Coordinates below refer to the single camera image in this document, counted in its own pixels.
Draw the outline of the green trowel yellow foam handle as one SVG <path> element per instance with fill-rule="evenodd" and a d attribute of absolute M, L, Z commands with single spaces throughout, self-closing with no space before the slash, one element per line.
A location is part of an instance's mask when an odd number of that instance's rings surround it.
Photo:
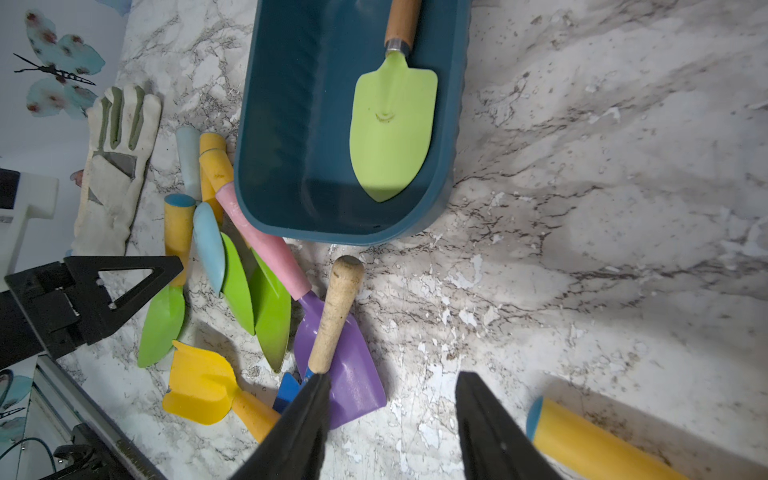
<path fill-rule="evenodd" d="M 138 350 L 139 368 L 147 368 L 165 357 L 181 332 L 195 208 L 195 199 L 187 194 L 168 194 L 164 199 L 165 254 L 178 257 L 183 268 L 150 302 Z"/>

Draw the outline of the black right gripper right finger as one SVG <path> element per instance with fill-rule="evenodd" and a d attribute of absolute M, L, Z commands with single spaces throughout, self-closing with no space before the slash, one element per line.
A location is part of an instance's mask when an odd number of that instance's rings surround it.
<path fill-rule="evenodd" d="M 475 372 L 456 384 L 459 441 L 467 479 L 558 479 L 490 388 Z"/>

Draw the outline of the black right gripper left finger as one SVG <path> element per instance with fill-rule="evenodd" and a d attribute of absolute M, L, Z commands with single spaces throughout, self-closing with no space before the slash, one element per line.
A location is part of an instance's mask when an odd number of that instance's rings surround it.
<path fill-rule="evenodd" d="M 330 425 L 331 380 L 316 374 L 300 389 L 234 479 L 318 479 Z"/>

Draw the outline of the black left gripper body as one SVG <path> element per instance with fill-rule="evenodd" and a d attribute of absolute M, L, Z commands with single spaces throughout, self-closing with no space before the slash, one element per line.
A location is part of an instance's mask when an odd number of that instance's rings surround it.
<path fill-rule="evenodd" d="M 67 260 L 9 274 L 1 292 L 1 367 L 46 353 L 60 358 L 81 345 L 80 316 L 67 293 L 75 285 Z"/>

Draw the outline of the green shovel wooden handle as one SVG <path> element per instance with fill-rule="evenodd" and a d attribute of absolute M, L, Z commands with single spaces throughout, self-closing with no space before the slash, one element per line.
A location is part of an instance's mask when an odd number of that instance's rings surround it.
<path fill-rule="evenodd" d="M 411 68 L 420 18 L 417 0 L 391 3 L 384 41 L 384 61 L 355 85 L 349 150 L 354 174 L 377 203 L 394 198 L 421 170 L 429 147 L 438 76 Z"/>

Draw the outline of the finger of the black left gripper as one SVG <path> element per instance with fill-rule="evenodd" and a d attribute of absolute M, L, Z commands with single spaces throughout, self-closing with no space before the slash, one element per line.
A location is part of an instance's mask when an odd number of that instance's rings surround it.
<path fill-rule="evenodd" d="M 73 312 L 63 331 L 74 345 L 94 344 L 117 332 L 182 272 L 176 256 L 70 256 L 64 259 L 74 285 L 65 289 Z M 150 274 L 117 298 L 102 272 L 148 270 Z"/>

